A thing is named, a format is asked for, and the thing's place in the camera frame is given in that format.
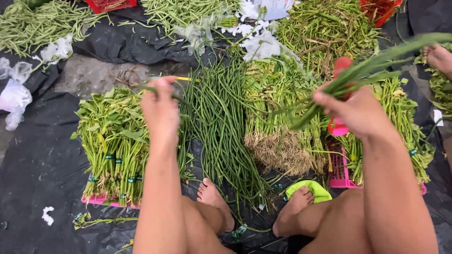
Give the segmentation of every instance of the foot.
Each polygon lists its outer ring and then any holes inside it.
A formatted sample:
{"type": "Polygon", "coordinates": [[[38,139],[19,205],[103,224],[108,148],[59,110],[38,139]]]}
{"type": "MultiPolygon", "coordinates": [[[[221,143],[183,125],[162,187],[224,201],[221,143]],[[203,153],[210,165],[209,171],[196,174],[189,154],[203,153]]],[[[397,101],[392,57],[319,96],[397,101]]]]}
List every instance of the foot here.
{"type": "Polygon", "coordinates": [[[444,74],[452,72],[452,53],[442,46],[436,44],[424,47],[424,57],[440,72],[444,74]]]}
{"type": "Polygon", "coordinates": [[[217,208],[226,218],[226,232],[234,230],[234,218],[231,209],[221,197],[215,185],[209,178],[204,178],[198,188],[198,202],[217,208]]]}
{"type": "Polygon", "coordinates": [[[314,196],[306,186],[303,186],[294,192],[286,206],[284,206],[280,211],[278,218],[276,218],[275,224],[273,224],[273,233],[275,236],[288,236],[284,235],[281,225],[288,223],[291,219],[293,219],[294,215],[298,214],[301,210],[313,203],[314,196]]]}

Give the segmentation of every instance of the green cloth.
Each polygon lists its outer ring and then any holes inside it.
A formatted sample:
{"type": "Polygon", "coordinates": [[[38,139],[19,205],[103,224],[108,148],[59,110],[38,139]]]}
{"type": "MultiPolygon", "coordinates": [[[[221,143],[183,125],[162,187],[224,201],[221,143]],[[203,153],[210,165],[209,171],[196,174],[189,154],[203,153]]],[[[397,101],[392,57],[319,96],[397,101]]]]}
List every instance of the green cloth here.
{"type": "Polygon", "coordinates": [[[320,185],[316,181],[312,180],[304,180],[300,181],[298,183],[294,183],[286,190],[287,199],[290,199],[292,194],[296,192],[301,187],[306,186],[308,187],[309,191],[312,192],[312,195],[314,195],[314,203],[322,202],[322,201],[328,201],[333,199],[329,192],[327,192],[322,185],[320,185]]]}

